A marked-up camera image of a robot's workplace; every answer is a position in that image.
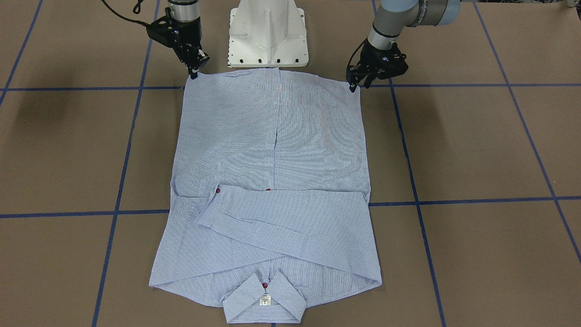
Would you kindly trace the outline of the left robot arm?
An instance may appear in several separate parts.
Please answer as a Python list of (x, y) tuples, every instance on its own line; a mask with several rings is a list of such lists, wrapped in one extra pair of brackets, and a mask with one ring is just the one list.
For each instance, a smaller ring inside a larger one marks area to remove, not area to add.
[(369, 35), (346, 66), (346, 81), (354, 93), (360, 84), (369, 89), (375, 80), (403, 76), (409, 69), (407, 56), (396, 40), (404, 28), (448, 25), (459, 14), (459, 0), (382, 0), (376, 9)]

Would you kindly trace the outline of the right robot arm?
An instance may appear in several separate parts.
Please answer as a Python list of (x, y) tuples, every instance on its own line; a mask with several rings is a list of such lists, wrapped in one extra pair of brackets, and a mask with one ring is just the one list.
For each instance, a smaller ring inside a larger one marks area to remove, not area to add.
[(199, 1), (169, 0), (168, 17), (172, 23), (172, 49), (185, 64), (190, 79), (210, 60), (202, 48), (202, 24)]

